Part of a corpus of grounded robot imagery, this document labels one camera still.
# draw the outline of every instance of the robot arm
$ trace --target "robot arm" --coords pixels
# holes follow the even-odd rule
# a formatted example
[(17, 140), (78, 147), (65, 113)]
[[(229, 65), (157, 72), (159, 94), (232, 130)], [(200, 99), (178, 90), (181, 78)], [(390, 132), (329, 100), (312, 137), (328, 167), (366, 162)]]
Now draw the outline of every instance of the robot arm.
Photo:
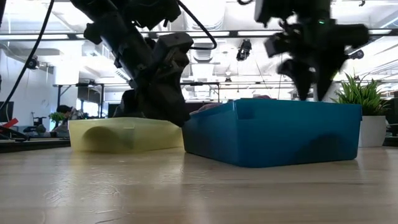
[[(369, 41), (363, 24), (340, 25), (330, 16), (331, 0), (256, 0), (254, 19), (266, 27), (272, 17), (282, 20), (283, 32), (265, 42), (269, 57), (289, 53), (291, 59), (278, 67), (278, 73), (290, 77), (299, 98), (306, 100), (312, 84), (317, 85), (318, 100), (323, 100), (333, 77), (348, 59), (345, 48), (358, 48)], [(287, 18), (296, 15), (297, 22)]]
[[(92, 21), (84, 32), (94, 44), (104, 42), (114, 54), (115, 66), (130, 76), (130, 96), (124, 108), (134, 108), (145, 118), (164, 119), (182, 126), (190, 117), (185, 111), (180, 79), (189, 64), (187, 52), (193, 39), (185, 33), (145, 39), (136, 27), (154, 28), (163, 20), (181, 15), (176, 0), (71, 0)], [(122, 111), (118, 116), (137, 114)]]

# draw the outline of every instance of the person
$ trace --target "person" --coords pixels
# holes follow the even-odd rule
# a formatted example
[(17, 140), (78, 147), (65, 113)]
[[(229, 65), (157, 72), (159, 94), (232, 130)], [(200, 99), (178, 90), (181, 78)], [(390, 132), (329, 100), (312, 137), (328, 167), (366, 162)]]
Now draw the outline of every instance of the person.
[(82, 111), (77, 110), (72, 106), (60, 105), (57, 107), (57, 112), (62, 114), (64, 120), (61, 125), (54, 128), (52, 132), (56, 132), (58, 137), (69, 136), (68, 121), (84, 119), (84, 114)]

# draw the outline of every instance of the window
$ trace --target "window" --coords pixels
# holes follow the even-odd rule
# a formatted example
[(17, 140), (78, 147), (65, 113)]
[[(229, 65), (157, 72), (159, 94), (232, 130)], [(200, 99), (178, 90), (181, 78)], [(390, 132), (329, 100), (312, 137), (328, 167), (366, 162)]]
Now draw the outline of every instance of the window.
[(83, 112), (88, 113), (88, 116), (98, 116), (98, 104), (92, 102), (83, 102)]
[(81, 110), (81, 100), (80, 99), (76, 100), (76, 110)]

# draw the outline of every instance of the desk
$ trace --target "desk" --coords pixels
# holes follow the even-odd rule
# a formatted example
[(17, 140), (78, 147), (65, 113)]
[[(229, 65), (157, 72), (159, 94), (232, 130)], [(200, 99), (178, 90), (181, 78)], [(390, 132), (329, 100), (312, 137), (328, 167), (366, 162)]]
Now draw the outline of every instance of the desk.
[(54, 149), (70, 146), (69, 139), (62, 138), (31, 138), (28, 141), (0, 140), (0, 154), (38, 149)]
[(0, 154), (0, 223), (395, 224), (398, 149), (245, 169), (185, 154)]

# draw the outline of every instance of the storage tub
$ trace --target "storage tub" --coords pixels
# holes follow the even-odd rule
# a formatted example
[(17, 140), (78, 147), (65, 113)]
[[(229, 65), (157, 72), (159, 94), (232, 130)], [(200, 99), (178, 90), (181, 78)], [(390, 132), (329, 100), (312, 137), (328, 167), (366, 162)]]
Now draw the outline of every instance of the storage tub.
[(144, 118), (87, 119), (69, 122), (72, 149), (78, 152), (142, 152), (183, 147), (181, 128)]
[(242, 167), (355, 159), (361, 106), (244, 99), (193, 114), (185, 150)]

